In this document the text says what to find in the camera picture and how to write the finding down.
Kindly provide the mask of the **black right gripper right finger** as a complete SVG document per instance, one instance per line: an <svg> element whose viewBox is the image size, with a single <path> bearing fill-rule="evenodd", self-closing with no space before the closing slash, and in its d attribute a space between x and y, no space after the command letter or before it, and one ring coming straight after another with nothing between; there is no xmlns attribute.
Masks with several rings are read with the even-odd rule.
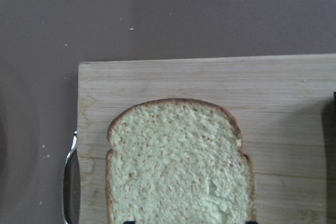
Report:
<svg viewBox="0 0 336 224"><path fill-rule="evenodd" d="M254 220L249 220L249 221L246 221L246 224L259 224L259 223Z"/></svg>

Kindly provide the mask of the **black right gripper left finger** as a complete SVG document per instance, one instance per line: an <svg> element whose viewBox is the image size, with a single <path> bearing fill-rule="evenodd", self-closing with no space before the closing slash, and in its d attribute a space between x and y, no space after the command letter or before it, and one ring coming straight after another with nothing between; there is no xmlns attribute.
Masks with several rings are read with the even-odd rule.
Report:
<svg viewBox="0 0 336 224"><path fill-rule="evenodd" d="M136 224L135 220L126 220L124 224Z"/></svg>

